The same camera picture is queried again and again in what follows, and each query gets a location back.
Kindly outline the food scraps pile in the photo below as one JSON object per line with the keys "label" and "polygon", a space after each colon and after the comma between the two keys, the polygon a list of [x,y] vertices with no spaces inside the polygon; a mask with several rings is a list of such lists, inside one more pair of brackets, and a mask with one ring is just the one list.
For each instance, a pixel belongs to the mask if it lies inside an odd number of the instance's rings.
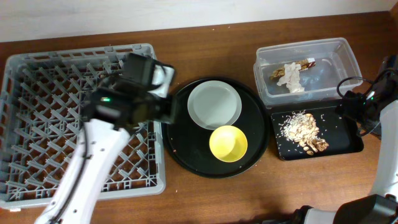
{"label": "food scraps pile", "polygon": [[320,128],[311,113],[293,112],[291,115],[284,116],[284,121],[278,126],[277,137],[299,147],[300,153],[305,152],[309,156],[313,156],[329,147],[326,140],[318,136]]}

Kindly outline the white tissue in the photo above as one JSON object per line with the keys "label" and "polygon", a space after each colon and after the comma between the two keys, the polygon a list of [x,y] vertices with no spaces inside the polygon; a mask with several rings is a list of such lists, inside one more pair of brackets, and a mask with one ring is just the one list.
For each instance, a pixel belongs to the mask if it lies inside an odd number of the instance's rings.
{"label": "white tissue", "polygon": [[301,65],[298,63],[291,63],[284,65],[284,76],[280,77],[277,85],[285,85],[290,93],[304,92],[304,87],[300,84],[300,69]]}

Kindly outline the gold snack wrapper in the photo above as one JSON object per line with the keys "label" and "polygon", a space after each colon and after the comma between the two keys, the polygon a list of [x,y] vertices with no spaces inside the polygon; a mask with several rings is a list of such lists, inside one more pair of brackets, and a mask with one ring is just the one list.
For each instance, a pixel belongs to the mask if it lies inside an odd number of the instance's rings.
{"label": "gold snack wrapper", "polygon": [[[314,58],[306,58],[304,60],[299,60],[295,62],[296,65],[300,65],[300,71],[303,70],[308,70],[309,68],[312,68],[316,65],[315,59]],[[270,76],[270,80],[274,80],[276,78],[283,77],[285,75],[285,68],[280,67],[272,72],[272,75]]]}

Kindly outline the yellow bowl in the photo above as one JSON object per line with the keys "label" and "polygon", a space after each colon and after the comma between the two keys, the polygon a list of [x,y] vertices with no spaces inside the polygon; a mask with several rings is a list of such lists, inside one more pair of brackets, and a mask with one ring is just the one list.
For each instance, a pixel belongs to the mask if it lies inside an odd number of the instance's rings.
{"label": "yellow bowl", "polygon": [[246,135],[235,126],[221,126],[215,129],[209,139],[211,153],[222,162],[236,162],[248,150]]}

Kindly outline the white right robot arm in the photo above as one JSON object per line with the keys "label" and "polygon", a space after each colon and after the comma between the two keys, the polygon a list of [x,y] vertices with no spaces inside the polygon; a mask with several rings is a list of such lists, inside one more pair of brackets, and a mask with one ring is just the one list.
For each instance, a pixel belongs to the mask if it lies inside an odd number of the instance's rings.
{"label": "white right robot arm", "polygon": [[364,93],[347,91],[337,112],[359,123],[359,136],[378,135],[377,174],[367,197],[344,203],[335,212],[305,205],[290,223],[397,223],[397,56],[383,60]]}

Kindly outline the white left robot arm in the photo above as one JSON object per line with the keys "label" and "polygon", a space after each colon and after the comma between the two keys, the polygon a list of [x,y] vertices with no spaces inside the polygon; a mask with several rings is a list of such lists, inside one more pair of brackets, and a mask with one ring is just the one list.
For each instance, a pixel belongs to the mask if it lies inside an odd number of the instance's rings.
{"label": "white left robot arm", "polygon": [[169,94],[175,68],[130,53],[122,69],[101,78],[81,112],[72,159],[55,195],[36,223],[89,223],[119,153],[139,123],[173,123],[176,99]]}

